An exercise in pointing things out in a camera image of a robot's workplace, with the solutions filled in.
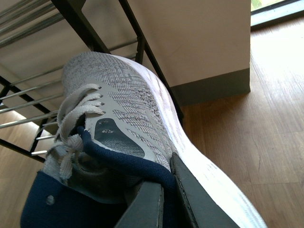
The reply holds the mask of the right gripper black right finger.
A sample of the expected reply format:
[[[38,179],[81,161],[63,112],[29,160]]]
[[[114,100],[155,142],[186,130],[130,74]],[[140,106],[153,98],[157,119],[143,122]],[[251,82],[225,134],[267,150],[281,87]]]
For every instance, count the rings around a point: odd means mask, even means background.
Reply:
[[[180,228],[238,227],[215,203],[176,153],[173,153],[171,157],[171,172],[177,184]]]

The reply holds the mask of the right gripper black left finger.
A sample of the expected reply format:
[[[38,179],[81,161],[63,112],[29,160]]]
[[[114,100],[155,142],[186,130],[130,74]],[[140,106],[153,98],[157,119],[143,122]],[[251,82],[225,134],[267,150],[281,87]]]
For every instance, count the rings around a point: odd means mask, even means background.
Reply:
[[[144,181],[132,203],[116,223],[116,228],[162,228],[164,190],[155,182]]]

